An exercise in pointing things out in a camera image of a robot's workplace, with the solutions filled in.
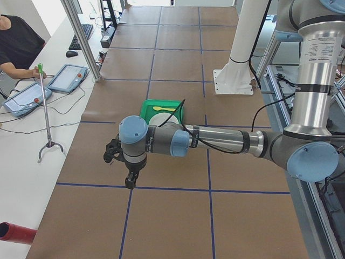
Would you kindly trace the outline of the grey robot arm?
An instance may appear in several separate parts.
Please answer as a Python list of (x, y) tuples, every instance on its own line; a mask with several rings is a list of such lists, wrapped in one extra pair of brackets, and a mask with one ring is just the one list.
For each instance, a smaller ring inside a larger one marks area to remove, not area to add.
[(225, 63), (234, 8), (134, 6), (124, 12), (116, 50), (143, 65), (116, 87), (120, 159), (129, 189), (287, 194), (289, 178), (263, 159), (271, 136), (258, 89), (217, 95), (212, 67)]

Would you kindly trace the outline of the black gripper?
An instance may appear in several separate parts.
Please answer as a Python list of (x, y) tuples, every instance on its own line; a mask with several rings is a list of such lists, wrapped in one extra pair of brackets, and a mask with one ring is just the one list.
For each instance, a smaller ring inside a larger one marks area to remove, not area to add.
[(136, 187), (137, 178), (139, 177), (139, 172), (146, 166), (146, 161), (138, 163), (126, 161), (125, 165), (129, 170), (128, 176), (125, 178), (125, 187), (127, 189), (134, 189)]

